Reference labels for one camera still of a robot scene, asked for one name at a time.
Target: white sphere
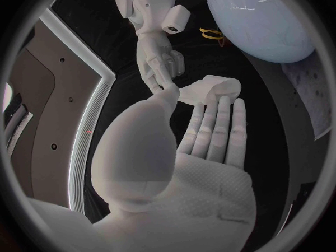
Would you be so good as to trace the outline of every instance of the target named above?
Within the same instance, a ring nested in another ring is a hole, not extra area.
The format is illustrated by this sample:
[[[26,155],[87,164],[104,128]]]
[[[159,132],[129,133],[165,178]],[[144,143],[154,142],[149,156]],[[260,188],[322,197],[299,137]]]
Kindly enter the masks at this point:
[[[315,49],[299,20],[281,0],[208,0],[208,5],[223,34],[259,59],[293,63]]]

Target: dark floor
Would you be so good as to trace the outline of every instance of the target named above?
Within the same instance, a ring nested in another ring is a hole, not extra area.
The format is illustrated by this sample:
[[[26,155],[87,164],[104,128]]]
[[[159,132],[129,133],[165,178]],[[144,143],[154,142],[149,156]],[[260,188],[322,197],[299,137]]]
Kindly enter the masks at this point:
[[[178,0],[192,12],[185,31],[170,36],[174,49],[185,56],[186,73],[174,82],[189,85],[208,74],[237,78],[245,100],[248,143],[245,170],[253,179],[257,202],[255,229],[244,251],[255,251],[273,236],[282,215],[288,185],[288,154],[282,123],[265,84],[254,67],[234,46],[220,48],[215,40],[201,37],[199,28],[216,28],[206,0]],[[91,184],[95,148],[110,123],[126,108],[151,96],[136,64],[137,37],[123,19],[115,0],[57,0],[55,12],[111,67],[116,81],[102,109],[88,154],[85,212],[91,222],[108,213],[107,204]],[[171,128],[180,143],[193,107],[178,103]]]

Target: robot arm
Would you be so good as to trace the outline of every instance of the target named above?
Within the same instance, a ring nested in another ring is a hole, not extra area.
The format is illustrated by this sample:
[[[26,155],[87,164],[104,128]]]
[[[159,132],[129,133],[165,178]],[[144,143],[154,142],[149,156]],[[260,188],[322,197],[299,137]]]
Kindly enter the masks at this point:
[[[138,36],[137,63],[141,77],[153,93],[172,84],[184,73],[184,57],[172,49],[166,35],[182,32],[190,17],[175,0],[116,0],[124,18],[129,18]]]

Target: white robot figure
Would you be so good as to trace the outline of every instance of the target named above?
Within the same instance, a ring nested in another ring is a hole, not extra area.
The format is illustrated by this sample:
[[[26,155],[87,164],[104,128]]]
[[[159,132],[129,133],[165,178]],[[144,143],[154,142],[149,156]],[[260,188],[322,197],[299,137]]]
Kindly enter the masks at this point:
[[[108,127],[92,160],[92,184],[111,213],[94,225],[113,251],[240,251],[255,223],[243,171],[245,105],[222,96],[196,104],[179,146],[169,120],[184,73],[166,32],[183,31],[189,11],[174,0],[116,0],[138,35],[137,62],[154,93]]]

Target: white cloth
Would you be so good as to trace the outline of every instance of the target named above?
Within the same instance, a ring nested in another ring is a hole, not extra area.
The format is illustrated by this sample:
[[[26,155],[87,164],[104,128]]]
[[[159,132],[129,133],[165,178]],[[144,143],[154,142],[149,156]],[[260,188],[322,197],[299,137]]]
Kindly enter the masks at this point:
[[[94,226],[115,252],[238,252],[255,223],[251,185],[243,170],[178,153],[148,212],[112,212]]]
[[[226,95],[233,104],[240,90],[240,82],[235,78],[208,75],[202,80],[181,88],[179,101],[189,105],[196,105],[199,102],[207,105],[212,100],[219,102],[220,98]]]

